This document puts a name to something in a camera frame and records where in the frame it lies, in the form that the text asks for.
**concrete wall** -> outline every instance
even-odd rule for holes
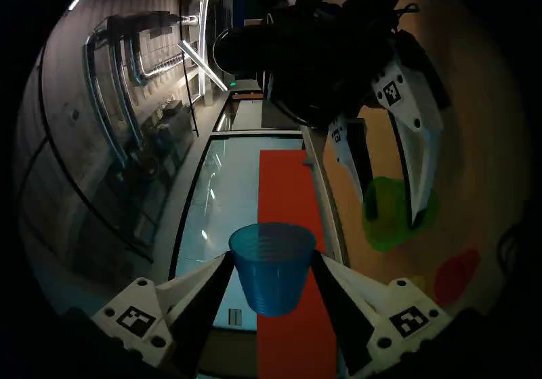
[[[42,82],[47,118],[52,136],[71,176],[90,199],[112,162],[112,156],[89,103],[83,76],[82,47],[88,34],[107,16],[152,10],[167,10],[177,14],[177,0],[81,0],[73,11],[60,18],[47,42]],[[146,54],[144,64],[147,67],[179,53],[178,47],[174,46],[179,39],[178,28],[170,35],[152,40],[148,32],[143,32],[141,39],[142,51]],[[122,133],[126,127],[118,114],[105,50],[100,50],[96,56],[98,78],[108,110]],[[28,79],[19,112],[13,165],[16,186],[31,155],[45,136],[39,111],[37,74],[36,66]],[[182,75],[182,67],[179,67],[154,79],[146,87],[131,86],[129,91],[136,114],[153,110],[167,99],[187,100],[184,89],[176,86]],[[51,276],[62,274],[66,277],[68,272],[63,268],[70,268],[73,246],[79,239],[79,228],[87,210],[67,183],[48,144],[30,174],[22,196],[21,209],[20,228],[26,236],[25,240],[37,238],[49,248],[47,253],[56,255],[54,258],[58,260],[46,262],[40,269],[41,275],[46,275],[44,270],[50,269]],[[111,246],[123,248],[123,244],[108,231],[100,238],[110,240]],[[86,241],[92,242],[92,239],[90,237]],[[28,255],[30,260],[43,257],[40,250],[29,251]],[[51,281],[55,285],[61,284],[63,280],[59,278]],[[79,283],[68,285],[75,287]]]

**green blob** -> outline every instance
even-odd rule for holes
[[[413,228],[408,226],[406,206],[402,180],[377,177],[370,183],[363,197],[362,222],[365,237],[373,249],[386,252],[434,224],[438,213],[434,191]]]

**cable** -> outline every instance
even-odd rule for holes
[[[514,270],[518,236],[521,232],[522,223],[514,224],[502,234],[497,244],[497,262],[505,276],[510,276]]]
[[[179,36],[181,43],[184,41],[182,34],[182,0],[179,0]],[[182,58],[182,69],[184,71],[184,83],[186,84],[186,93],[188,94],[188,102],[190,103],[190,112],[192,113],[192,120],[194,121],[194,127],[196,128],[196,136],[199,137],[198,124],[196,123],[196,115],[194,114],[194,105],[192,103],[192,96],[190,95],[190,86],[188,84],[188,75],[186,74],[186,63],[184,62],[184,52]]]
[[[41,51],[40,61],[39,61],[38,101],[39,101],[39,109],[41,111],[41,121],[43,123],[43,127],[45,129],[45,135],[46,135],[46,138],[49,140],[49,145],[51,146],[51,150],[53,152],[53,155],[54,155],[58,165],[60,166],[60,169],[62,170],[62,173],[64,174],[64,176],[68,180],[68,183],[71,185],[71,187],[76,192],[76,194],[79,196],[79,198],[82,200],[82,202],[84,202],[84,204],[87,206],[88,210],[97,219],[102,221],[104,226],[109,231],[111,231],[111,233],[115,237],[119,238],[122,242],[124,242],[130,248],[130,250],[132,250],[134,253],[141,256],[142,258],[144,258],[145,260],[147,260],[149,263],[152,264],[153,261],[152,261],[152,258],[149,255],[145,254],[144,252],[142,252],[141,250],[136,248],[135,245],[131,241],[126,239],[126,237],[124,237],[120,233],[120,231],[118,231],[113,225],[111,225],[107,221],[107,219],[105,219],[105,217],[96,209],[96,207],[94,207],[94,205],[92,205],[92,203],[85,196],[85,194],[83,194],[83,191],[81,191],[81,189],[79,188],[79,186],[77,185],[77,183],[75,182],[73,177],[71,176],[70,172],[68,171],[68,168],[66,167],[66,164],[65,164],[64,160],[62,159],[60,151],[58,150],[58,147],[56,146],[56,143],[55,143],[55,141],[53,139],[53,136],[51,134],[51,128],[49,127],[49,121],[47,120],[47,114],[45,113],[45,103],[43,101],[43,84],[42,84],[42,82],[43,82],[43,61],[44,61],[44,58],[45,58],[46,47],[47,47],[47,43],[45,43],[45,45],[43,46],[43,49]]]
[[[32,172],[32,168],[34,168],[34,164],[36,163],[36,160],[39,156],[39,154],[43,151],[43,148],[45,147],[45,144],[49,141],[49,138],[45,136],[42,141],[39,143],[38,148],[30,158],[30,161],[28,162],[28,167],[24,170],[24,174],[22,176],[21,183],[19,185],[19,189],[17,191],[16,195],[16,201],[15,201],[15,207],[16,207],[16,216],[17,219],[19,216],[22,216],[23,221],[28,225],[28,228],[30,229],[32,235],[34,235],[34,238],[41,243],[44,247],[46,247],[48,250],[50,250],[52,253],[55,253],[54,248],[47,244],[43,236],[41,235],[40,231],[36,226],[30,221],[28,215],[26,212],[22,211],[22,194],[24,193],[24,189],[26,188],[26,183],[28,182],[28,178],[30,177],[30,173]]]
[[[22,176],[21,184],[19,185],[19,190],[17,191],[16,201],[15,201],[17,214],[19,214],[20,205],[21,205],[21,202],[22,202],[22,194],[24,192],[24,188],[26,187],[26,183],[28,182],[28,177],[30,177],[30,173],[32,172],[32,168],[34,168],[34,164],[36,163],[36,160],[37,160],[39,154],[41,153],[41,151],[45,147],[45,144],[48,141],[49,141],[49,137],[46,135],[42,139],[42,141],[39,143],[38,148],[36,149],[36,151],[34,152],[32,157],[30,158],[30,161],[28,162],[28,167],[26,168],[26,170],[24,170],[24,175]]]

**pipe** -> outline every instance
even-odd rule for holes
[[[199,16],[198,15],[181,16],[180,22],[182,26],[197,26],[199,24]]]
[[[141,135],[141,129],[136,114],[133,111],[128,89],[126,88],[121,43],[119,39],[115,39],[114,37],[110,37],[109,39],[109,59],[111,62],[114,88],[117,91],[124,118],[126,119],[126,122],[128,122],[135,143],[138,147],[141,147],[143,145],[143,136]]]
[[[139,34],[136,33],[127,41],[130,54],[129,59],[131,66],[131,76],[133,77],[133,80],[139,85],[147,85],[151,79],[171,70],[172,68],[175,68],[182,63],[183,56],[182,53],[179,53],[173,57],[168,58],[167,60],[158,63],[149,71],[145,71],[145,68],[143,67],[143,59],[141,57]]]
[[[100,84],[96,78],[96,64],[94,62],[96,42],[102,40],[106,33],[107,31],[105,29],[100,29],[90,34],[85,42],[85,45],[83,46],[83,68],[85,69],[85,82],[87,83],[92,109],[94,110],[94,113],[102,126],[105,139],[114,155],[119,160],[121,167],[126,168],[128,156],[126,155],[126,152],[124,151],[119,139],[117,138],[117,135],[114,132],[111,118],[106,110],[104,98],[102,96],[102,92],[100,91]]]

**orange mat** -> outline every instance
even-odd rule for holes
[[[258,222],[287,222],[309,229],[316,249],[324,235],[305,151],[262,151],[259,155]],[[257,316],[259,379],[332,379],[337,346],[312,272],[297,308],[282,317]]]

